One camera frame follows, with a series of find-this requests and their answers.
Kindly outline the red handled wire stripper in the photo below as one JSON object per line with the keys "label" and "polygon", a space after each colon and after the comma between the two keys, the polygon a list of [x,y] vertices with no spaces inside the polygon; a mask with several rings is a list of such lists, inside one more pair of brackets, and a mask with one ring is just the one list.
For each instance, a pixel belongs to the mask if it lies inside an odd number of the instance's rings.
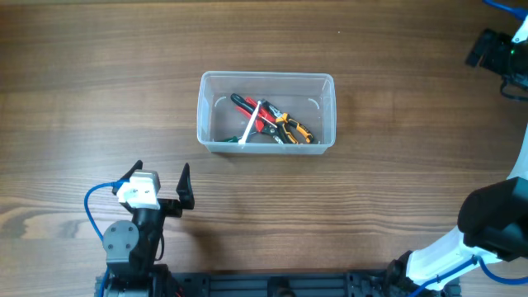
{"label": "red handled wire stripper", "polygon": [[[248,119],[251,118],[252,113],[257,107],[256,101],[251,97],[241,97],[236,93],[233,93],[230,96],[230,99],[236,105],[236,109],[240,113],[245,115]],[[254,125],[258,133],[271,136],[278,144],[283,144],[283,137],[279,134],[274,118],[262,107],[259,108]]]}

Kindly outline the green handled screwdriver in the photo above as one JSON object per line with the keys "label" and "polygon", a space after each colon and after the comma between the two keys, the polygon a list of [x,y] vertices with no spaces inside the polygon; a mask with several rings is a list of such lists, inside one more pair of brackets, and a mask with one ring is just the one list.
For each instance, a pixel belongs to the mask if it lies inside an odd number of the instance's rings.
{"label": "green handled screwdriver", "polygon": [[[251,132],[248,134],[247,138],[249,139],[249,137],[253,134],[255,134],[256,132]],[[230,137],[230,138],[227,138],[227,139],[223,139],[221,140],[220,142],[226,142],[226,143],[237,143],[239,140],[241,140],[243,137],[243,135],[240,135],[240,136],[233,136],[233,137]]]}

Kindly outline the black red screwdriver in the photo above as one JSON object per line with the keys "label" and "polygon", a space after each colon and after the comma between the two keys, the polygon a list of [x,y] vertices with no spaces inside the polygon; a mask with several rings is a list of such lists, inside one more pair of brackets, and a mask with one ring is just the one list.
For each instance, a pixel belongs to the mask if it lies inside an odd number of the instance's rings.
{"label": "black red screwdriver", "polygon": [[[236,93],[232,93],[230,99],[237,106],[236,109],[238,111],[243,113],[247,118],[251,117],[257,105],[257,103],[252,98],[243,98]],[[276,128],[276,120],[261,106],[256,122],[257,130],[261,131],[265,125],[271,125],[272,127]]]}

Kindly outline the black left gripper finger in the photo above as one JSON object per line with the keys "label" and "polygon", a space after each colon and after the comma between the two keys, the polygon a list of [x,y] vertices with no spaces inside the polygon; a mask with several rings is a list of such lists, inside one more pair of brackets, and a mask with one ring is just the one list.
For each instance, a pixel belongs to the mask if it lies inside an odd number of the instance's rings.
{"label": "black left gripper finger", "polygon": [[141,160],[138,160],[132,166],[132,168],[119,179],[119,181],[128,181],[135,171],[142,170],[142,169],[143,169],[143,162]]}
{"label": "black left gripper finger", "polygon": [[191,186],[191,170],[189,163],[182,169],[176,192],[184,210],[193,210],[195,207],[195,197]]}

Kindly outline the silver L-shaped socket wrench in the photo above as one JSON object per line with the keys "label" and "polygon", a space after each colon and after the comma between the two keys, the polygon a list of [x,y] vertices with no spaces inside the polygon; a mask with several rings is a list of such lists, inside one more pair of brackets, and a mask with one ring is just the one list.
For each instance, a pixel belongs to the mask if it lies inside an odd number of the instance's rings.
{"label": "silver L-shaped socket wrench", "polygon": [[252,113],[249,122],[247,124],[246,129],[244,130],[242,138],[238,141],[238,144],[244,145],[247,142],[248,136],[252,130],[252,127],[254,126],[255,121],[257,120],[257,117],[259,116],[259,110],[261,106],[261,101],[257,102],[257,105],[254,109],[254,112]]}

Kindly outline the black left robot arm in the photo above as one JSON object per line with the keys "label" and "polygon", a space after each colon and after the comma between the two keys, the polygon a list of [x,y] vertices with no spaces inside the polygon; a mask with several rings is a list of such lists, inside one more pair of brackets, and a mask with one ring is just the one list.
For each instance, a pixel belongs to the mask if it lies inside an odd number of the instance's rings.
{"label": "black left robot arm", "polygon": [[190,165],[185,164],[177,183],[177,199],[158,197],[158,173],[134,166],[111,183],[118,202],[132,214],[102,235],[106,272],[95,285],[95,296],[183,296],[184,290],[165,264],[163,226],[167,217],[180,218],[195,207]]}

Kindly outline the orange black long-nose pliers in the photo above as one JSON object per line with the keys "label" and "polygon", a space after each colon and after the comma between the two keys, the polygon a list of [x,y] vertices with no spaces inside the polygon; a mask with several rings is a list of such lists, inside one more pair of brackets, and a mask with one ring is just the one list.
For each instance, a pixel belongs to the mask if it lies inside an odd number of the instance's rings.
{"label": "orange black long-nose pliers", "polygon": [[299,141],[290,131],[290,128],[293,128],[298,133],[300,133],[304,137],[304,141],[306,144],[312,144],[314,142],[314,135],[306,126],[292,118],[288,113],[280,111],[276,106],[272,105],[270,102],[264,101],[262,104],[264,108],[274,117],[275,124],[277,125],[279,130],[279,134],[284,138],[286,143],[299,144]]}

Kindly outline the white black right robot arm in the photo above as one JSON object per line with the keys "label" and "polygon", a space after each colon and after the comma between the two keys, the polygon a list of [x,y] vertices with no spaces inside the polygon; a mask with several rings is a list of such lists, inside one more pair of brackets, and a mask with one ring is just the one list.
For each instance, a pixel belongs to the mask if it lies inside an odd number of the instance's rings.
{"label": "white black right robot arm", "polygon": [[[499,74],[501,94],[527,103],[527,97],[503,91],[509,84],[527,91],[527,35],[517,39],[486,29],[465,63]],[[497,283],[527,285],[527,276],[500,277],[488,268],[520,257],[527,259],[527,126],[508,178],[470,193],[457,225],[428,247],[393,260],[381,288],[384,296],[455,296],[455,280],[478,267]]]}

